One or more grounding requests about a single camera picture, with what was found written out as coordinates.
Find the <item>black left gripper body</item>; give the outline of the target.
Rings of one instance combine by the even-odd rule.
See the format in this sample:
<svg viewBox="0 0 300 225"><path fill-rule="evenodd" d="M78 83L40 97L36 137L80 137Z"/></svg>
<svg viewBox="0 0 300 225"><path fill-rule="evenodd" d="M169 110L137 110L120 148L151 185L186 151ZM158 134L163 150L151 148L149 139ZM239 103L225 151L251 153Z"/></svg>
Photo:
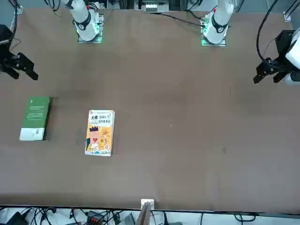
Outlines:
<svg viewBox="0 0 300 225"><path fill-rule="evenodd" d="M276 47L278 52L277 61L283 61L285 55L290 48L292 38L293 38L294 30L283 30L276 37Z"/></svg>

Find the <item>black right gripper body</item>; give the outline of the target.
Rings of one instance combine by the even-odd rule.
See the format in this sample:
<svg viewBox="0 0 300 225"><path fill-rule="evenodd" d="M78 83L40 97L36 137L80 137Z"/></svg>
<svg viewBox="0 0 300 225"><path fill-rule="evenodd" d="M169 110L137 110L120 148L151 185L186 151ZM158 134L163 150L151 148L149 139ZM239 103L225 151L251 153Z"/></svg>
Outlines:
<svg viewBox="0 0 300 225"><path fill-rule="evenodd" d="M0 25L0 63L10 54L10 45L12 42L12 31L4 24Z"/></svg>

